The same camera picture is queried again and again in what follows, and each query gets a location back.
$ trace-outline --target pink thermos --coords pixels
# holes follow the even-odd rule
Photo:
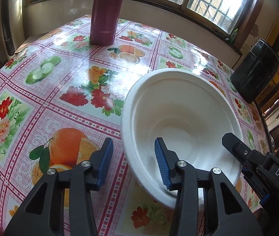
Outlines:
[[[108,46],[114,43],[116,26],[123,0],[93,0],[90,44]]]

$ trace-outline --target pink flower print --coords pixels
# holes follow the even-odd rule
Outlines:
[[[10,121],[7,117],[0,121],[0,145],[3,145],[10,130]]]

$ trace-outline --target bowl rim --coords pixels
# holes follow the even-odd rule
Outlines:
[[[163,69],[152,71],[146,74],[145,76],[141,77],[140,79],[138,79],[138,81],[132,86],[132,88],[130,89],[130,91],[128,92],[124,100],[124,105],[123,105],[123,110],[121,115],[121,140],[123,142],[124,155],[126,156],[127,163],[129,164],[136,180],[141,185],[141,187],[143,187],[143,189],[156,201],[162,203],[168,208],[174,209],[176,198],[170,195],[168,195],[167,198],[165,198],[165,195],[160,194],[160,191],[159,190],[157,191],[157,187],[155,187],[155,185],[151,182],[151,180],[147,178],[148,172],[142,170],[142,168],[144,168],[145,166],[143,165],[140,157],[138,157],[137,155],[137,151],[134,144],[135,138],[132,132],[133,114],[131,112],[133,110],[133,106],[135,105],[134,100],[137,99],[136,96],[138,95],[138,90],[150,78],[166,72],[178,72],[180,74],[191,75],[206,83],[208,86],[210,86],[210,88],[213,88],[215,90],[215,93],[220,95],[220,97],[223,98],[223,100],[227,103],[230,111],[232,112],[233,118],[235,119],[237,124],[237,130],[240,133],[238,137],[240,138],[241,141],[243,141],[243,133],[240,127],[240,123],[237,119],[237,116],[234,110],[232,109],[230,103],[227,101],[227,98],[214,85],[212,85],[209,81],[202,78],[201,76],[178,68],[163,68]],[[238,167],[237,176],[235,181],[231,182],[234,186],[236,185],[242,170],[242,165],[235,159],[232,166],[232,170],[237,169],[236,167]]]

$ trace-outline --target window sill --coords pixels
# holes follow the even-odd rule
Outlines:
[[[38,4],[38,3],[41,3],[41,2],[45,2],[45,1],[48,1],[48,0],[38,0],[38,1],[35,1],[33,3],[30,3],[30,4],[27,4],[25,5],[26,7],[30,6],[30,5],[34,5],[34,4]],[[211,34],[213,34],[214,36],[216,36],[217,38],[219,38],[221,41],[223,41],[225,44],[227,44],[231,49],[233,49],[233,51],[235,53],[237,53],[239,56],[242,56],[243,54],[241,53],[241,51],[239,49],[237,49],[235,46],[233,46],[231,43],[227,42],[225,39],[226,39],[226,36],[224,36],[223,34],[219,33],[219,32],[216,32],[214,31],[213,29],[209,28],[208,26],[205,26],[203,23],[197,21],[196,19],[190,17],[190,16],[187,16],[185,15],[184,13],[181,13],[179,11],[176,11],[175,9],[172,9],[170,8],[169,6],[165,6],[163,4],[160,4],[160,3],[156,3],[154,1],[149,1],[149,0],[133,0],[133,1],[137,1],[137,2],[141,2],[141,3],[146,3],[146,4],[149,4],[149,5],[152,5],[152,6],[155,6],[157,8],[160,8],[160,9],[163,9],[163,10],[166,10],[166,11],[169,11],[171,13],[174,13],[176,15],[179,15],[195,24],[197,24],[198,26],[204,28],[205,30],[209,31]]]

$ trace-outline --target wooden window frame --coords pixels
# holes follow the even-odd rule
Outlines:
[[[44,0],[24,0],[24,5],[30,4],[32,2],[38,2]],[[238,34],[234,40],[234,50],[237,50],[239,55],[242,55],[239,51],[241,46],[243,45],[244,41],[248,37],[250,30],[252,29],[253,24],[256,21],[257,15],[259,14],[263,0],[247,0],[240,16],[231,31],[231,34],[228,34],[219,26],[211,22],[210,20],[206,19],[202,15],[190,10],[187,8],[188,3],[190,0],[183,0],[182,5],[177,4],[175,2],[169,0],[137,0],[142,1],[145,3],[150,3],[157,7],[163,7],[165,9],[170,9],[172,12],[175,12],[194,23],[199,24],[203,28],[210,30],[211,32],[215,33],[216,36],[220,37],[220,39],[225,40],[226,38],[230,38],[233,31],[238,28]]]

